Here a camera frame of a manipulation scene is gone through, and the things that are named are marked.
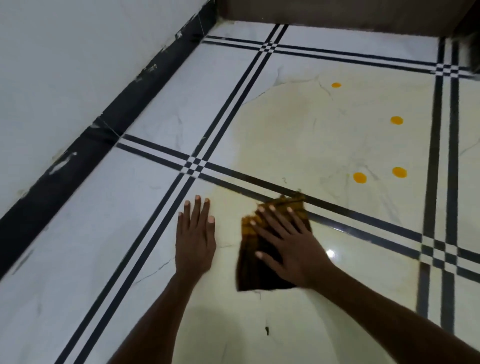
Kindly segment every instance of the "person's left arm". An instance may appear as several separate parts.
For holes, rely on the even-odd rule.
[[[196,283],[212,265],[215,253],[215,219],[208,216],[210,201],[195,197],[179,213],[175,264],[177,272],[165,290],[138,321],[109,360],[109,364],[170,364],[183,312]]]

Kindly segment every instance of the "cloth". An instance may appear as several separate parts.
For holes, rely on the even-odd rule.
[[[291,207],[297,216],[303,221],[309,231],[312,231],[308,220],[307,211],[303,207],[305,197],[298,194],[294,197],[285,197],[281,195],[279,198],[268,201],[262,206],[265,210],[270,211],[269,206],[274,205],[275,208],[295,226],[292,217],[287,212],[287,207]],[[268,225],[263,215],[256,210],[255,215],[245,216],[241,220],[242,240],[240,244],[239,258],[237,262],[237,290],[277,290],[293,288],[295,285],[281,279],[272,269],[270,269],[263,261],[255,256],[256,251],[265,252],[276,261],[282,263],[282,257],[278,250],[263,237],[259,236],[252,228],[250,221],[255,220],[258,226],[266,229],[268,232],[278,236],[278,234]]]

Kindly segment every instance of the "person's right arm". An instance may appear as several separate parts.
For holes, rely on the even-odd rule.
[[[480,353],[454,335],[337,268],[291,209],[288,211],[298,229],[273,206],[270,209],[276,219],[264,209],[260,212],[281,238],[256,226],[254,221],[251,224],[280,252],[283,264],[266,253],[256,252],[256,255],[281,278],[313,289],[342,308],[399,364],[480,363]]]

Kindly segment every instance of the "person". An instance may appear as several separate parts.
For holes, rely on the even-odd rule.
[[[210,269],[216,249],[215,219],[209,216],[210,200],[201,209],[200,196],[185,202],[179,213],[176,273],[120,345],[110,364],[169,364],[185,307],[200,277]],[[325,250],[290,209],[295,225],[273,206],[259,209],[276,237],[254,222],[255,231],[273,244],[283,263],[256,255],[281,278],[304,289],[315,290],[357,321],[399,364],[480,363],[480,353],[433,322],[372,291],[328,258]]]

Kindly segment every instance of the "white marble floor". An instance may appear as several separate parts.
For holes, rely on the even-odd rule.
[[[480,83],[465,54],[217,25],[0,281],[0,363],[105,363],[174,274],[171,218],[196,194],[219,248],[175,363],[391,363],[321,296],[236,292],[240,218],[297,190],[335,264],[480,349]]]

